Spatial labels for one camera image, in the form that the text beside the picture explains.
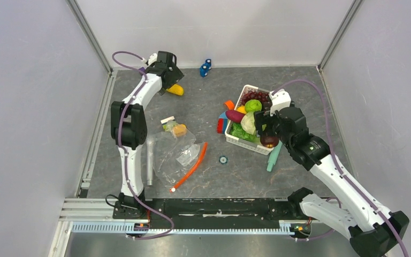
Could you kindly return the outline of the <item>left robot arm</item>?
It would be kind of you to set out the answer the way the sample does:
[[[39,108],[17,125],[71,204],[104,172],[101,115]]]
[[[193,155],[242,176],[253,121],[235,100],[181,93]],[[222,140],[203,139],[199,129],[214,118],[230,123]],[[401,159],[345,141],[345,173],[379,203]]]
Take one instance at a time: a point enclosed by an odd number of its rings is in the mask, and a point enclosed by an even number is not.
[[[111,137],[121,160],[122,186],[117,196],[113,218],[142,218],[147,210],[141,171],[141,151],[146,142],[148,127],[144,110],[157,93],[164,93],[178,83],[184,74],[177,67],[177,57],[167,51],[139,58],[144,68],[136,71],[141,79],[133,91],[121,101],[111,104]]]

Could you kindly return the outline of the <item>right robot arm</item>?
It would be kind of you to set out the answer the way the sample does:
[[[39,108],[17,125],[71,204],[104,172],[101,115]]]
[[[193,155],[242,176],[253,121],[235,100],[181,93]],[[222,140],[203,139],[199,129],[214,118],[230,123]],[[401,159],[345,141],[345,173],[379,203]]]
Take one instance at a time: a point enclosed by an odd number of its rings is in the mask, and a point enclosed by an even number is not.
[[[297,107],[274,114],[258,111],[254,115],[261,136],[276,136],[290,157],[323,182],[344,208],[331,204],[307,188],[289,197],[288,213],[294,218],[305,215],[326,224],[345,237],[359,256],[384,256],[402,241],[409,218],[402,211],[391,211],[381,204],[344,168],[332,148],[309,132],[306,117]]]

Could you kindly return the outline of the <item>small green fake fruit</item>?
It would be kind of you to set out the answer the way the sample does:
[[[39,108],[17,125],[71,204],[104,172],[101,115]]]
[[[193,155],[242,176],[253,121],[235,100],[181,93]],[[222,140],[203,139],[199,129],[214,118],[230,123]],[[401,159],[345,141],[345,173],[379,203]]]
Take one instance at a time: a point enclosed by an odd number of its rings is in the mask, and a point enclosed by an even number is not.
[[[263,109],[261,101],[257,99],[249,100],[244,105],[246,112],[257,112]]]

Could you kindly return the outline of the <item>fake green cabbage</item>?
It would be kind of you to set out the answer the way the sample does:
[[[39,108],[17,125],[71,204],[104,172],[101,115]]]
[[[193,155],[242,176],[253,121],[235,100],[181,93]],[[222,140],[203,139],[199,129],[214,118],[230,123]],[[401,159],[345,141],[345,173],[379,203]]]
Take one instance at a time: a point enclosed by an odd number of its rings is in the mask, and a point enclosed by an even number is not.
[[[246,113],[242,118],[240,125],[246,133],[256,135],[254,112]]]

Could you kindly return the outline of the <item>fake yellow corn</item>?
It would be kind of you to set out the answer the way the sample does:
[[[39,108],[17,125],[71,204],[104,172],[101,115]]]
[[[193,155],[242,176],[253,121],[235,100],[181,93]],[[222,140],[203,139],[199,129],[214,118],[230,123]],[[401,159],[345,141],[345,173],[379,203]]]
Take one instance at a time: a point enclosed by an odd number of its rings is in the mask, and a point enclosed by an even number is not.
[[[178,96],[183,96],[184,95],[184,89],[179,84],[174,84],[173,86],[168,88],[166,91],[171,93],[171,94],[178,95]]]

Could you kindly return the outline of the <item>clear zip top bag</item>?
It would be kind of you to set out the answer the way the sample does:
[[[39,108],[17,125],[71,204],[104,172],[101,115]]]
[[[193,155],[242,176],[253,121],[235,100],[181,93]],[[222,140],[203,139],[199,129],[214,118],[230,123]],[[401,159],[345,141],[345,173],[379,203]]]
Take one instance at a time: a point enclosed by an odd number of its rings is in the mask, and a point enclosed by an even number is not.
[[[187,133],[176,138],[172,128],[180,124],[176,120],[162,126],[162,132],[153,135],[154,172],[163,185],[173,193],[199,169],[208,143],[197,142],[196,136],[187,128]]]

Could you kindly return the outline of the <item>purple fake sweet potato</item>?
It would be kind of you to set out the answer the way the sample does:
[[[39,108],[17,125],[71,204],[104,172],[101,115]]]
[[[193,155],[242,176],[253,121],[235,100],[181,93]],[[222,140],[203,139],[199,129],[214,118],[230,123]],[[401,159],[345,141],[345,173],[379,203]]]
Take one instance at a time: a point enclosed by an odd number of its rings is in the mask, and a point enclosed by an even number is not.
[[[242,119],[244,118],[245,114],[238,112],[236,110],[227,110],[225,111],[225,116],[228,120],[234,123],[241,123]]]

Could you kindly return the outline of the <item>dark maroon fake fruit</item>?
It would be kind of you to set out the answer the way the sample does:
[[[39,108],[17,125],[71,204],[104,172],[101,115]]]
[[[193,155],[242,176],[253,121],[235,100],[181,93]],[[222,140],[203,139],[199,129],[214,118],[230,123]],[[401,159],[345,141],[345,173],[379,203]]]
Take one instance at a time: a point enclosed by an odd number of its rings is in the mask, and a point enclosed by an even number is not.
[[[279,138],[274,133],[263,133],[260,136],[260,143],[266,148],[274,148],[279,145]]]

